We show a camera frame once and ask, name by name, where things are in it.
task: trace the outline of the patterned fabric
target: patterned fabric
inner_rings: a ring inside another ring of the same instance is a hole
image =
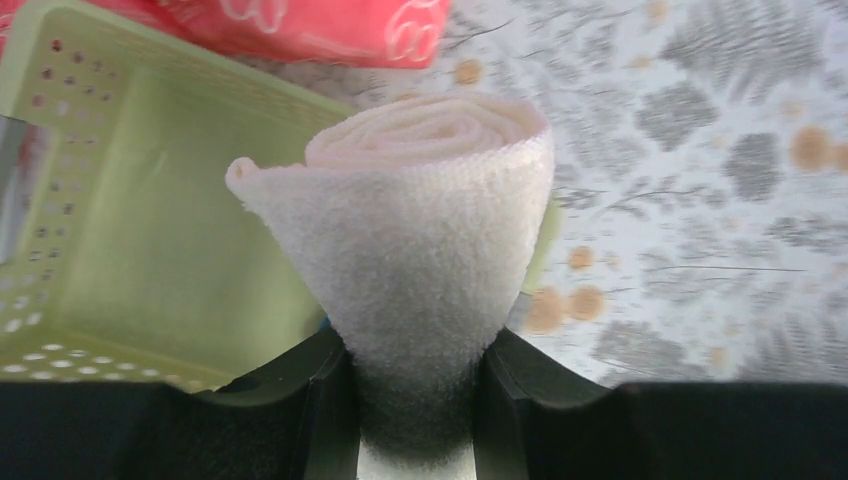
[[[848,383],[848,1],[465,0],[429,70],[244,61],[534,99],[566,220],[511,325],[578,373]]]

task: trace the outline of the green plastic basket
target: green plastic basket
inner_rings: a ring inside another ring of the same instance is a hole
[[[351,109],[76,0],[25,4],[0,86],[0,114],[59,134],[0,266],[0,380],[198,391],[316,331],[320,306],[224,173],[301,162]]]

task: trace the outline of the gray leaf pattern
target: gray leaf pattern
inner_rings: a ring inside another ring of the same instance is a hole
[[[689,82],[647,95],[636,112],[636,126],[670,152],[683,145],[698,128],[718,118],[718,110],[703,92]]]
[[[787,245],[818,253],[833,255],[848,250],[848,222],[823,215],[779,217],[768,226],[766,235]]]
[[[729,90],[732,101],[760,104],[781,83],[819,71],[823,33],[806,8],[784,0],[702,0],[660,58]]]
[[[788,315],[784,328],[774,328],[757,343],[756,355],[740,367],[738,376],[848,384],[848,336],[835,320]]]
[[[691,380],[708,376],[704,367],[686,362],[682,345],[662,338],[648,323],[609,322],[590,356],[614,368],[599,380],[608,387],[651,378]]]
[[[777,137],[770,133],[740,138],[724,164],[736,196],[747,202],[765,202],[782,179],[778,165]]]
[[[754,289],[764,273],[797,274],[776,267],[778,249],[768,239],[724,239],[715,224],[688,218],[680,230],[677,255],[654,248],[641,254],[642,288],[646,296],[685,306],[710,294],[723,299]]]
[[[848,0],[816,0],[816,3],[837,17],[848,20]]]
[[[678,188],[677,177],[674,176],[661,178],[654,186],[650,185],[650,181],[650,177],[638,177],[627,188],[622,198],[599,209],[589,217],[589,220],[595,221],[613,212],[647,220],[649,215],[646,208],[649,206],[659,207],[664,214],[669,214],[675,208],[692,208],[695,205],[693,198],[699,197],[706,188],[704,185]],[[709,195],[716,195],[716,193],[713,191],[707,194],[708,197]]]

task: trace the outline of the rolled towel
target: rolled towel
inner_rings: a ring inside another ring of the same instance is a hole
[[[305,159],[263,170],[240,158],[227,186],[344,339],[369,450],[449,462],[469,445],[477,363],[533,255],[549,123],[523,100],[425,96],[320,132]]]

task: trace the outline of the orange dot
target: orange dot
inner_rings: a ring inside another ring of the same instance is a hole
[[[637,70],[646,70],[648,68],[651,68],[653,64],[654,59],[652,57],[649,57],[648,55],[639,55],[638,57],[631,60],[627,66],[630,68],[635,68]]]
[[[575,320],[595,320],[604,311],[604,292],[598,287],[580,287],[568,300],[571,318]]]
[[[530,313],[524,319],[524,327],[534,333],[550,333],[556,329],[566,315],[566,306],[556,290],[545,287],[533,294]]]
[[[789,120],[798,120],[804,114],[804,104],[797,101],[784,102],[781,113]]]
[[[476,85],[482,76],[483,64],[476,59],[463,60],[454,70],[454,80],[459,85]]]
[[[668,18],[668,10],[668,2],[665,0],[655,0],[648,3],[645,8],[645,15],[647,15],[648,20],[650,20],[651,23],[654,25],[660,25],[665,23]]]
[[[808,172],[818,172],[830,160],[830,136],[817,126],[807,126],[795,133],[789,154],[795,166]]]
[[[585,270],[594,263],[595,256],[589,247],[577,247],[568,257],[568,266],[575,271]]]
[[[621,266],[621,258],[618,255],[610,255],[604,260],[604,263],[607,264],[610,270],[618,271],[618,268]]]
[[[727,351],[723,348],[713,348],[710,351],[710,364],[714,367],[721,368],[727,362]]]
[[[840,173],[848,173],[848,143],[838,143],[830,151],[830,158]]]
[[[401,93],[400,95],[395,97],[395,101],[396,102],[402,102],[404,100],[412,100],[413,98],[416,98],[416,97],[418,97],[417,93],[412,93],[412,92]]]

